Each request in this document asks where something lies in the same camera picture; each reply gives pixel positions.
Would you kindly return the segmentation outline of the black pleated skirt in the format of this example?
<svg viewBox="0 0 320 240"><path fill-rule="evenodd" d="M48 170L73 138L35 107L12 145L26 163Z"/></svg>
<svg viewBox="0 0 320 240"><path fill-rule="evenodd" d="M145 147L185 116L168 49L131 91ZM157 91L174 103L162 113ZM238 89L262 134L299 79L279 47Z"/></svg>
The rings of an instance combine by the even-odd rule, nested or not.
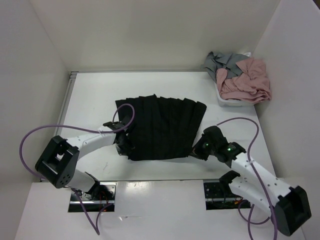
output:
<svg viewBox="0 0 320 240"><path fill-rule="evenodd" d="M207 109L199 101L156 95L121 99L115 104L120 121L127 123L135 114L124 142L117 145L118 153L132 161L187 157Z"/></svg>

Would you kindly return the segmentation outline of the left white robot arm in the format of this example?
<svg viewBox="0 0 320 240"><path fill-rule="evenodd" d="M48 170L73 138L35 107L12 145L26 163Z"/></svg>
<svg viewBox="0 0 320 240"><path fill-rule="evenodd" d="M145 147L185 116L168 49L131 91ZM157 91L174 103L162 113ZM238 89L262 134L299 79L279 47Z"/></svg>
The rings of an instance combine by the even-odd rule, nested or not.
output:
<svg viewBox="0 0 320 240"><path fill-rule="evenodd" d="M116 145L117 150L133 149L127 138L128 122L106 122L97 133L88 133L71 138L56 135L51 138L35 169L55 188L68 187L81 191L88 200L99 196L101 183L92 174L82 172L77 163L84 156L106 146Z"/></svg>

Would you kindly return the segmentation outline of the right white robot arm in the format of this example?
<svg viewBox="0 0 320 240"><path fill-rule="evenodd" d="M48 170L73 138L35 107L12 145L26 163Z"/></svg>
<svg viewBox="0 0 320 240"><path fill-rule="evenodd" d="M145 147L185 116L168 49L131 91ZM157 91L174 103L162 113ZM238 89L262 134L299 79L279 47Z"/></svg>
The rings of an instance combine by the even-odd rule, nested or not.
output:
<svg viewBox="0 0 320 240"><path fill-rule="evenodd" d="M226 198L244 198L268 214L277 230L289 237L312 216L307 192L291 186L256 162L246 149L229 142L218 126L206 128L192 149L192 156L214 156L229 171L219 178L219 191Z"/></svg>

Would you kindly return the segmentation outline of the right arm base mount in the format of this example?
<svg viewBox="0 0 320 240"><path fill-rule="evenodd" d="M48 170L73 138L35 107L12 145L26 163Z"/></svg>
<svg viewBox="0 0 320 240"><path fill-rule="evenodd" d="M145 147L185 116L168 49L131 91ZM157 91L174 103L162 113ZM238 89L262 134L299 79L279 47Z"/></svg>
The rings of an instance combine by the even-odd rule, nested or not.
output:
<svg viewBox="0 0 320 240"><path fill-rule="evenodd" d="M207 211L237 209L240 204L241 209L251 208L248 201L244 201L243 197L225 189L218 179L204 180L203 189Z"/></svg>

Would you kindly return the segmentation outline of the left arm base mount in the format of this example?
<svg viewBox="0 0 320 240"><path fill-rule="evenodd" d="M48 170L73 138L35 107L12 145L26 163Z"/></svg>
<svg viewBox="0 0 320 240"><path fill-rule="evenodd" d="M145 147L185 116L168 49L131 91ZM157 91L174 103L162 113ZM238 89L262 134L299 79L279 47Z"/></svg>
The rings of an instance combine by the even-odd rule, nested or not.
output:
<svg viewBox="0 0 320 240"><path fill-rule="evenodd" d="M87 212L98 213L114 212L115 211L115 198L116 198L116 182L101 182L98 190L92 194L83 192L81 190L72 191L70 195L69 213L83 212L82 204Z"/></svg>

